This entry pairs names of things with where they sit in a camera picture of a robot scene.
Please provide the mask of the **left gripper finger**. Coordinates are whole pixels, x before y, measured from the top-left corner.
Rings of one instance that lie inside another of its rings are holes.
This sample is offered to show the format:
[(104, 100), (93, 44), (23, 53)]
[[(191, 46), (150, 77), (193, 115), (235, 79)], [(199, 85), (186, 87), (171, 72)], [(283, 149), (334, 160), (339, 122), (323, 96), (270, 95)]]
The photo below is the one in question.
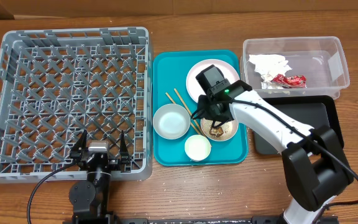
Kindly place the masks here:
[(80, 152), (83, 148), (86, 147), (86, 137), (87, 137), (87, 130), (84, 129), (79, 140), (73, 146), (73, 152)]
[(121, 131), (121, 135), (120, 135), (119, 153), (122, 161), (129, 160), (129, 151), (127, 150), (124, 131)]

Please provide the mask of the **brown food scrap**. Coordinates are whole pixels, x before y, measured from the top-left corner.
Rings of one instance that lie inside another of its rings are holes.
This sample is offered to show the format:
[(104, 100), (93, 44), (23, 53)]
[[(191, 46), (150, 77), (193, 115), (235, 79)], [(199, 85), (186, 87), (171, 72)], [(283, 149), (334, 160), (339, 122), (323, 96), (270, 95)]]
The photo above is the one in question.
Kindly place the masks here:
[(224, 131), (223, 131), (222, 127), (211, 128), (209, 130), (209, 134), (215, 138), (219, 138), (220, 136), (222, 136), (224, 134)]

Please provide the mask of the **pink bowl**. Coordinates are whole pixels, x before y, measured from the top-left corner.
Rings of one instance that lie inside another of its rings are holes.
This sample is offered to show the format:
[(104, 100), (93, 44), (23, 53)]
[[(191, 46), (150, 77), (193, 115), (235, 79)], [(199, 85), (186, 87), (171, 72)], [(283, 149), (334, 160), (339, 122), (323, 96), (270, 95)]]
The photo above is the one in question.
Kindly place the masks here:
[(238, 127), (239, 127), (239, 124), (237, 121), (227, 122), (221, 126), (224, 131), (224, 134), (222, 136), (220, 136), (219, 138), (215, 138), (209, 134), (209, 130), (211, 129), (211, 123), (212, 123), (211, 120), (207, 120), (207, 119), (203, 118), (201, 120), (200, 125), (201, 125), (201, 129), (205, 133), (206, 137), (212, 139), (213, 141), (229, 140), (236, 134)]

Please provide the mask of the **small white cup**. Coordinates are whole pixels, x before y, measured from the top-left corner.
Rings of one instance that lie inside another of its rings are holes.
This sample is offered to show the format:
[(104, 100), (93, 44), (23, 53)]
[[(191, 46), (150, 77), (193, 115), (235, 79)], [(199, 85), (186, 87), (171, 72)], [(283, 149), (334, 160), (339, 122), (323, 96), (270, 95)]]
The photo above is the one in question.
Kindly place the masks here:
[(185, 142), (185, 153), (192, 161), (203, 161), (211, 153), (211, 144), (202, 135), (190, 136)]

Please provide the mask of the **wooden chopstick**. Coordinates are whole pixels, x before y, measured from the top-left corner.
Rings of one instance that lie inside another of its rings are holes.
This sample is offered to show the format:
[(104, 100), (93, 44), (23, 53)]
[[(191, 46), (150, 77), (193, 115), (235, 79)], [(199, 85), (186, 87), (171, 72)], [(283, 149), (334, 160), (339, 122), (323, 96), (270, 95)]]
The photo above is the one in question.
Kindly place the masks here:
[[(185, 107), (185, 109), (188, 111), (189, 115), (192, 115), (192, 112), (190, 111), (189, 107), (187, 106), (187, 104), (185, 103), (185, 101), (183, 100), (183, 98), (181, 97), (180, 93), (177, 91), (176, 88), (174, 88), (175, 93), (177, 94), (177, 97), (179, 98), (179, 100), (182, 102), (183, 106)], [(205, 136), (204, 132), (201, 130), (201, 126), (198, 124), (197, 120), (193, 119), (193, 122), (195, 123), (195, 127), (197, 128), (197, 132), (199, 134), (202, 134)]]
[[(168, 99), (169, 99), (173, 104), (176, 104), (175, 101), (173, 100), (173, 98), (172, 98), (167, 92), (165, 92), (165, 95), (168, 97)], [(195, 126), (192, 122), (190, 122), (190, 125), (191, 125), (191, 127), (196, 131), (197, 134), (201, 134), (201, 133), (198, 131), (198, 129), (196, 128), (196, 126)]]

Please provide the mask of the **grey bowl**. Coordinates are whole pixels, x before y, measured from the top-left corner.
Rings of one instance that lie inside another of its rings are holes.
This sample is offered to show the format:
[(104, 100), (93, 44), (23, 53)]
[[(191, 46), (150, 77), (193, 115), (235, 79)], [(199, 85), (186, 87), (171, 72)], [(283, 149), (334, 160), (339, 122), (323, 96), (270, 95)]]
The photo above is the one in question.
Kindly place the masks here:
[(190, 128), (190, 115), (184, 107), (177, 104), (161, 106), (154, 114), (155, 132), (164, 139), (178, 139)]

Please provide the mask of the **white napkin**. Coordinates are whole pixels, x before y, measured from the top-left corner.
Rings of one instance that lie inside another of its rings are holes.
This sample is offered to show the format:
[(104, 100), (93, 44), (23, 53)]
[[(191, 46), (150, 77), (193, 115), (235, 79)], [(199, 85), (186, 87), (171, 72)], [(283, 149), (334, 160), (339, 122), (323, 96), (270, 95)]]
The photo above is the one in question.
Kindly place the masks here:
[(288, 60), (277, 54), (259, 54), (249, 55), (249, 62), (255, 65), (257, 72), (262, 81), (262, 89), (283, 89), (279, 84), (275, 84), (272, 80), (277, 75), (285, 76), (286, 72), (291, 70)]

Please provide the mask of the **red snack wrapper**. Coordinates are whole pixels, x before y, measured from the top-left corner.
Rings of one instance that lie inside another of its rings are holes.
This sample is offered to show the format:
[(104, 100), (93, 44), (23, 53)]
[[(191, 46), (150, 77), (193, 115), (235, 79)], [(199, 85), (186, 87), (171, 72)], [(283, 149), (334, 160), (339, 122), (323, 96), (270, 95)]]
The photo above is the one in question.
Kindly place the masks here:
[(283, 86), (284, 88), (306, 88), (306, 78), (303, 75), (287, 77), (278, 74), (272, 80), (273, 83)]

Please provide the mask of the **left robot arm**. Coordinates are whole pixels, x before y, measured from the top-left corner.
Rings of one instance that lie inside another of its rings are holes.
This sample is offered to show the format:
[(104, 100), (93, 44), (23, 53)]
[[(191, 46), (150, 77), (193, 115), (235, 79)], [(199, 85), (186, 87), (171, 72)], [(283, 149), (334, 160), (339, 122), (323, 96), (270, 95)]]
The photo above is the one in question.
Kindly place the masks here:
[(124, 132), (119, 139), (119, 159), (112, 158), (108, 141), (86, 143), (88, 132), (83, 131), (80, 139), (70, 151), (75, 165), (86, 171), (86, 179), (76, 182), (69, 191), (73, 205), (73, 223), (110, 223), (121, 221), (113, 211), (108, 211), (110, 182), (113, 171), (122, 171), (130, 163)]

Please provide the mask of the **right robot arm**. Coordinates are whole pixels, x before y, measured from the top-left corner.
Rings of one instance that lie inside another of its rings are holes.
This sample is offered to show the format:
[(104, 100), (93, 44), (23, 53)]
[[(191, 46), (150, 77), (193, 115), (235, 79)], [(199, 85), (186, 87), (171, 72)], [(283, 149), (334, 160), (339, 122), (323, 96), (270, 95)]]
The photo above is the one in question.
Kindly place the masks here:
[(316, 223), (334, 197), (354, 180), (335, 131), (303, 124), (262, 99), (245, 82), (201, 81), (204, 94), (193, 118), (223, 124), (236, 120), (263, 137), (281, 155), (293, 197), (282, 223)]

